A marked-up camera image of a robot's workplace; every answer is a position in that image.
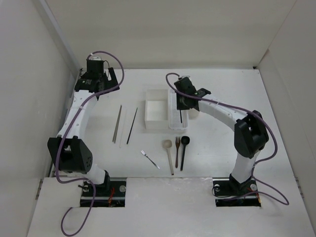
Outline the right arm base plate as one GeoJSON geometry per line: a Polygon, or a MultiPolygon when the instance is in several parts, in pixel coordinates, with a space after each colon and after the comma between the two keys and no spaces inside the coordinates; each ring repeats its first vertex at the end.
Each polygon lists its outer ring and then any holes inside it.
{"type": "Polygon", "coordinates": [[[235,190],[229,178],[214,178],[212,182],[216,207],[261,207],[257,184],[253,179],[241,190],[235,190]]]}

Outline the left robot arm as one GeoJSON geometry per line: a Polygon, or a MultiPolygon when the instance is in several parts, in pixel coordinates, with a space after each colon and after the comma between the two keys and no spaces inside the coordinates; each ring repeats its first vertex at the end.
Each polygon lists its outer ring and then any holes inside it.
{"type": "Polygon", "coordinates": [[[83,138],[91,112],[99,100],[98,92],[115,88],[119,90],[112,67],[104,69],[104,60],[93,57],[86,61],[86,72],[79,76],[74,88],[73,101],[67,118],[56,137],[49,138],[47,146],[55,168],[65,173],[75,173],[91,180],[94,191],[105,196],[111,184],[108,172],[93,161],[93,155],[83,138]]]}

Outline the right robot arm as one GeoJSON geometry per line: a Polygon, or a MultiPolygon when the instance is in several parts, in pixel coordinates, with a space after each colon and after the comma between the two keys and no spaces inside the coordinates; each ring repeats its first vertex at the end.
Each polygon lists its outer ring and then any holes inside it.
{"type": "Polygon", "coordinates": [[[245,112],[224,106],[210,91],[197,90],[189,77],[181,77],[174,83],[177,93],[177,108],[195,109],[208,114],[234,132],[234,147],[237,151],[235,166],[229,176],[227,195],[239,196],[246,192],[251,180],[252,168],[257,156],[269,140],[265,125],[258,111],[245,112]]]}

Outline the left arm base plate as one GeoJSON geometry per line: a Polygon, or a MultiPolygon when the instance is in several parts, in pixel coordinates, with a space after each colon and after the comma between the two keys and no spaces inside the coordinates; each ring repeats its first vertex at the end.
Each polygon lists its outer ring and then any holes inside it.
{"type": "MultiPolygon", "coordinates": [[[[126,184],[126,178],[114,178],[106,188],[96,185],[93,207],[125,207],[126,184]]],[[[92,185],[84,181],[79,188],[82,189],[79,206],[90,207],[93,197],[92,185]]]]}

